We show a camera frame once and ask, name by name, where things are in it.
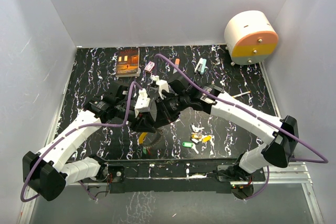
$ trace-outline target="scattered small items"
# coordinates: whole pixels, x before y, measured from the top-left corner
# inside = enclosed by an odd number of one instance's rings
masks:
[[[148,72],[148,73],[152,72],[154,66],[155,66],[155,63],[153,63],[153,62],[150,61],[150,62],[146,65],[146,67],[145,67],[145,71]]]
[[[182,146],[183,147],[187,147],[187,148],[192,148],[194,146],[194,144],[193,143],[189,143],[189,142],[183,142]]]
[[[147,136],[148,132],[143,132],[141,133],[140,137],[139,137],[139,144],[143,144],[143,140],[145,139],[145,137]]]
[[[190,124],[190,127],[191,127],[191,130],[193,131],[193,132],[195,132],[195,133],[198,133],[199,131],[201,131],[202,129],[204,129],[204,127],[201,127],[201,128],[199,128],[199,127],[196,127],[195,126],[195,124]]]
[[[246,94],[251,94],[251,91],[247,91],[247,92],[244,92],[244,93],[241,93],[241,94],[233,95],[232,97],[233,98],[242,97],[243,95],[246,95]]]
[[[180,64],[180,59],[176,59],[175,60],[175,66],[179,67],[179,64]]]
[[[201,134],[201,132],[198,132],[197,134],[191,134],[191,138],[200,139],[200,138],[202,138],[202,134]]]
[[[204,74],[205,65],[206,65],[206,59],[203,58],[199,59],[194,72]]]
[[[201,140],[195,138],[192,138],[191,141],[194,142],[194,144],[199,144],[201,142]]]
[[[212,137],[211,136],[206,136],[202,139],[202,143],[208,142]]]

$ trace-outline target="black marble surface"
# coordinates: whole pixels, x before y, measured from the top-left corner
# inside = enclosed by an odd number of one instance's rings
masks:
[[[230,56],[224,48],[223,45],[141,47],[140,76],[119,80],[127,83],[136,80],[149,92],[151,74],[144,72],[144,67],[149,61],[156,63],[160,79],[167,80],[173,73],[173,69],[161,59],[154,60],[154,55],[161,53],[172,61],[179,58],[179,68],[197,84],[214,83],[231,95],[250,90],[251,94],[238,99],[265,113],[275,115],[259,64],[232,67]],[[58,134],[76,118],[88,99],[107,91],[111,81],[118,79],[115,77],[118,49],[77,50],[61,111]],[[207,59],[207,69],[202,76],[194,74],[194,68],[201,57]],[[113,119],[112,122],[121,123],[121,120]],[[213,141],[198,144],[194,149],[183,147],[182,142],[190,142],[191,123],[204,127],[203,134],[213,135]],[[244,151],[261,143],[260,139],[231,122],[192,109],[184,110],[180,119],[165,126],[164,135],[164,141],[151,149],[150,158],[237,158]],[[77,149],[70,160],[80,160],[92,153],[105,159],[142,159],[144,154],[138,143],[139,136],[140,133],[131,132],[128,127],[101,128]],[[152,140],[151,137],[153,136],[148,135],[145,143]]]

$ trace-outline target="green object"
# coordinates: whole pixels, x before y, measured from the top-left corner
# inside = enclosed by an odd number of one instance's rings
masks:
[[[182,146],[183,146],[183,147],[192,148],[192,147],[194,146],[194,144],[193,144],[193,143],[189,143],[189,142],[183,142],[183,143],[182,143]]]

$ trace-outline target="wire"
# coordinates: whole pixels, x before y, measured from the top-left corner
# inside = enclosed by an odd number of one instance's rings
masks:
[[[285,131],[284,129],[272,124],[271,122],[268,122],[267,120],[263,119],[263,118],[260,118],[258,117],[256,114],[254,114],[253,112],[249,111],[248,109],[244,108],[243,106],[240,106],[239,104],[235,104],[233,102],[229,102],[229,101],[225,101],[223,99],[220,99],[210,93],[208,93],[207,91],[203,90],[202,88],[200,88],[197,84],[195,84],[191,79],[189,79],[189,77],[183,72],[181,71],[177,66],[175,66],[175,64],[173,62],[171,62],[169,59],[167,59],[167,57],[163,56],[162,54],[156,54],[155,57],[160,57],[161,59],[163,59],[164,61],[166,61],[169,65],[171,65],[174,69],[176,69],[177,72],[179,72],[193,87],[195,87],[198,91],[206,94],[208,97],[212,98],[212,99],[215,99],[215,100],[218,100],[222,103],[225,103],[225,104],[228,104],[228,105],[231,105],[231,106],[235,106],[239,109],[241,109],[242,111],[248,113],[249,115],[251,116],[254,116],[256,119],[260,120],[261,122],[264,122],[266,124],[268,124],[269,126],[277,129],[279,132],[291,137],[292,139],[294,139],[295,141],[297,141],[298,143],[302,144],[303,146],[305,146],[306,148],[308,148],[309,150],[311,150],[312,152],[314,152],[316,155],[318,155],[322,160],[315,160],[315,159],[303,159],[303,158],[293,158],[292,160],[293,161],[302,161],[302,162],[313,162],[313,163],[328,163],[328,160],[326,157],[324,157],[320,152],[318,152],[317,150],[315,150],[312,146],[310,146],[309,144],[307,144],[306,142],[304,142],[303,140],[299,139],[298,137],[292,135],[291,133]],[[137,84],[135,81],[133,81],[131,83],[131,86],[130,86],[130,90],[129,90],[129,93],[128,93],[128,99],[127,99],[127,107],[126,107],[126,112],[125,112],[125,117],[124,117],[124,121],[122,124],[106,124],[106,123],[90,123],[90,124],[85,124],[85,125],[81,125],[79,126],[78,128],[81,129],[81,128],[84,128],[84,127],[89,127],[89,126],[99,126],[99,127],[123,127],[126,125],[126,122],[127,122],[127,118],[128,118],[128,115],[129,115],[129,111],[130,111],[130,104],[131,104],[131,95],[132,95],[132,91],[133,91],[133,87],[134,86],[137,86],[139,89],[142,89],[142,87]],[[72,129],[71,131],[69,131],[67,134],[65,134],[65,137],[69,136],[70,134],[72,134],[73,132],[75,132],[77,129]],[[37,162],[34,164],[34,166],[32,167],[32,169],[30,170],[25,182],[24,182],[24,185],[22,187],[22,190],[21,190],[21,201],[22,202],[28,202],[28,201],[31,201],[35,198],[37,198],[39,196],[39,194],[29,198],[29,199],[25,199],[24,198],[24,194],[25,194],[25,190],[28,186],[28,182],[30,181],[31,179],[31,176],[33,175],[34,171],[36,170],[37,166],[39,165],[39,163],[43,160],[43,158],[56,146],[58,145],[62,140],[64,140],[64,137],[61,137],[59,140],[57,140],[50,148],[48,148],[40,157],[39,159],[37,160]],[[267,166],[267,169],[268,169],[268,177],[267,177],[267,180],[266,180],[266,183],[264,185],[264,187],[257,193],[255,193],[254,195],[252,195],[251,197],[249,198],[252,198],[252,197],[255,197],[257,196],[258,194],[260,194],[267,186],[268,184],[268,181],[269,181],[269,168]]]
[[[247,197],[245,200],[252,199],[252,198],[256,197],[257,195],[261,194],[261,192],[266,189],[266,187],[268,185],[268,182],[269,182],[269,167],[267,166],[267,178],[266,178],[266,182],[265,182],[264,186],[262,187],[262,189],[260,189],[255,194],[251,195],[250,197]]]
[[[93,195],[86,187],[85,187],[85,185],[83,184],[83,182],[82,181],[78,181],[78,183],[83,187],[83,189],[88,193],[88,195],[91,197],[91,199],[94,199],[94,200],[98,200],[97,199],[97,195],[95,196],[95,195]]]
[[[106,177],[105,177],[103,180],[96,180],[96,182],[103,182],[103,181],[105,181],[108,177],[109,177],[109,174],[106,175]]]
[[[99,191],[99,192],[96,193],[95,197],[97,197],[101,193],[106,193],[107,194],[108,192],[109,192],[109,190],[107,190],[107,191]]]
[[[209,92],[205,91],[204,89],[200,88],[195,82],[193,82],[182,70],[180,70],[177,66],[175,66],[175,64],[173,62],[171,62],[166,56],[162,55],[162,54],[156,54],[155,57],[160,57],[162,60],[164,60],[165,62],[167,62],[170,66],[172,66],[174,69],[176,69],[177,72],[179,72],[189,83],[190,85],[192,85],[194,88],[196,88],[198,91],[202,92],[203,94],[206,94],[208,97],[220,101],[224,104],[228,104],[231,106],[235,106],[236,108],[239,108],[240,110],[246,112],[247,114],[255,117],[256,119],[258,119],[259,121],[268,124],[269,126],[277,129],[279,132],[291,137],[292,139],[294,139],[295,141],[297,141],[298,143],[302,144],[304,147],[306,147],[307,149],[309,149],[310,151],[312,151],[313,153],[315,153],[317,156],[319,156],[322,160],[316,160],[316,159],[308,159],[308,158],[292,158],[292,161],[301,161],[301,162],[311,162],[311,163],[320,163],[320,164],[327,164],[328,163],[328,159],[322,155],[319,151],[315,150],[312,146],[310,146],[308,143],[304,142],[303,140],[299,139],[298,137],[294,136],[293,134],[291,134],[290,132],[274,125],[273,123],[258,117],[255,113],[249,111],[248,109],[244,108],[243,106],[240,106],[239,104],[233,103],[233,102],[229,102],[229,101],[225,101],[223,99],[220,99],[212,94],[210,94]],[[252,196],[246,198],[246,199],[251,199],[257,195],[259,195],[263,190],[265,190],[265,188],[268,185],[269,182],[269,167],[267,166],[267,179],[265,182],[265,185],[262,187],[262,189],[260,191],[258,191],[257,193],[253,194]]]
[[[126,112],[125,112],[125,117],[124,117],[124,121],[122,122],[122,124],[107,124],[107,123],[89,123],[89,124],[84,124],[79,126],[78,128],[72,129],[71,131],[69,131],[68,133],[65,134],[65,137],[71,135],[73,132],[75,132],[77,129],[81,129],[84,127],[89,127],[89,126],[99,126],[99,127],[123,127],[126,125],[127,123],[127,119],[128,119],[128,115],[130,112],[130,105],[131,105],[131,98],[132,98],[132,91],[133,91],[133,87],[136,86],[139,89],[142,90],[142,87],[137,84],[135,81],[132,81],[131,85],[130,85],[130,90],[128,92],[128,98],[127,98],[127,105],[126,105]],[[59,140],[57,140],[53,145],[51,145],[40,157],[39,159],[36,161],[36,163],[33,165],[33,167],[31,168],[25,182],[24,185],[22,187],[21,190],[21,195],[20,195],[20,199],[22,202],[29,202],[33,199],[36,199],[39,194],[34,195],[32,197],[30,197],[29,199],[25,199],[25,191],[26,188],[28,186],[28,183],[31,179],[31,176],[33,175],[34,171],[36,170],[37,166],[39,165],[39,163],[43,160],[43,158],[56,146],[58,145],[62,140],[64,140],[64,137],[61,137]]]

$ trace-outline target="small toy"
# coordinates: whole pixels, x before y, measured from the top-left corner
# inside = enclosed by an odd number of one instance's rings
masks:
[[[200,74],[204,74],[204,70],[205,70],[205,65],[206,65],[206,59],[199,59],[196,68],[195,68],[195,73],[199,72]]]
[[[202,142],[208,142],[211,139],[211,136],[206,136],[205,138],[202,139]]]
[[[153,63],[153,62],[150,61],[150,62],[146,65],[146,67],[145,67],[145,71],[148,72],[148,73],[152,72],[154,66],[155,66],[155,63]]]
[[[201,131],[202,129],[204,129],[204,127],[198,128],[195,126],[195,124],[190,124],[191,130],[195,133],[198,133],[199,131]]]
[[[175,66],[179,67],[179,64],[180,64],[180,59],[176,59],[175,60]]]
[[[182,146],[183,147],[187,147],[187,148],[192,148],[192,147],[194,147],[194,144],[193,143],[189,143],[189,142],[183,142]]]
[[[200,139],[202,138],[202,134],[200,132],[198,132],[197,134],[191,134],[191,138]]]
[[[192,138],[191,141],[194,142],[194,144],[199,144],[201,142],[201,140],[195,138]]]

